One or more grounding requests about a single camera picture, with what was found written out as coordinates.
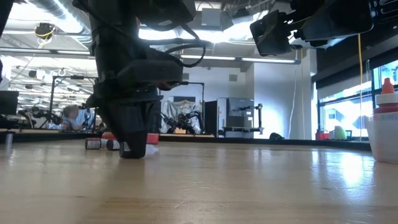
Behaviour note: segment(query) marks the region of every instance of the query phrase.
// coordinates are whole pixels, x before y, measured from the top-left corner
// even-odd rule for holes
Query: white wall
[[[289,135],[296,67],[286,64],[255,64],[254,104],[263,104],[262,127],[264,128],[263,135],[255,133],[255,138],[269,138],[271,133],[278,133],[285,138]],[[258,123],[257,113],[254,122]]]
[[[254,64],[246,72],[246,98],[254,99]]]
[[[297,97],[292,122],[291,139],[315,139],[317,132],[317,91],[311,82],[311,76],[317,73],[317,55],[315,49],[308,49],[300,67],[300,80],[297,82]]]
[[[239,68],[184,68],[190,74],[190,82],[205,83],[205,101],[214,101],[221,97],[246,97],[245,73]],[[230,82],[229,75],[238,75],[237,82]],[[170,96],[194,96],[201,100],[201,85],[178,86],[170,91],[162,91],[164,100]]]
[[[254,103],[262,103],[264,106],[262,127],[265,128],[264,134],[256,133],[255,138],[269,138],[273,132],[285,138],[289,137],[294,93],[290,139],[312,139],[313,135],[315,137],[317,98],[311,83],[311,74],[316,73],[315,53],[315,50],[307,50],[307,56],[303,58],[301,65],[254,64]],[[257,113],[254,122],[258,122]]]

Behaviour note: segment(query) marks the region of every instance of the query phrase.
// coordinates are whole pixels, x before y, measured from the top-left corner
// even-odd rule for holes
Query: table surface
[[[165,142],[119,159],[84,141],[0,150],[0,223],[397,223],[398,166],[369,152]]]

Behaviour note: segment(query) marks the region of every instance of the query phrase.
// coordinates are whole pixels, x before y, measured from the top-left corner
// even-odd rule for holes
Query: orange cap
[[[391,94],[395,93],[394,86],[390,81],[390,78],[384,79],[383,87],[381,88],[381,94]]]

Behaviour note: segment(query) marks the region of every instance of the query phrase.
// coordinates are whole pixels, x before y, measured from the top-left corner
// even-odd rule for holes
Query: person
[[[71,105],[63,109],[62,119],[66,129],[82,130],[93,127],[94,115],[87,110],[79,110],[77,105]]]

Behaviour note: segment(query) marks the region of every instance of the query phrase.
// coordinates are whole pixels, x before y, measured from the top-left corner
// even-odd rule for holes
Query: window
[[[321,131],[332,131],[335,126],[341,126],[347,131],[352,131],[355,138],[367,137],[365,116],[371,116],[373,109],[378,106],[373,102],[381,93],[385,78],[390,78],[398,93],[398,60],[367,71],[363,76],[353,77],[337,84],[323,87],[318,90],[319,96],[319,127]],[[362,107],[360,107],[359,94],[362,89]]]
[[[372,81],[368,81],[366,83],[362,83],[362,93],[367,93],[372,90]],[[332,100],[337,100],[339,98],[345,98],[353,95],[357,95],[361,93],[361,85],[356,85],[354,87],[348,88],[346,90],[343,90],[339,93],[336,93],[334,95],[325,97],[321,99],[320,101],[323,102],[328,102]]]
[[[335,126],[341,126],[347,131],[352,131],[354,137],[359,137],[361,135],[362,120],[362,137],[368,136],[364,117],[373,114],[371,95],[363,97],[362,110],[360,110],[359,98],[326,104],[323,110],[325,112],[324,131],[332,131]]]
[[[374,88],[380,89],[385,78],[390,78],[393,85],[398,85],[398,60],[395,62],[388,63],[380,66],[373,70],[374,75]]]

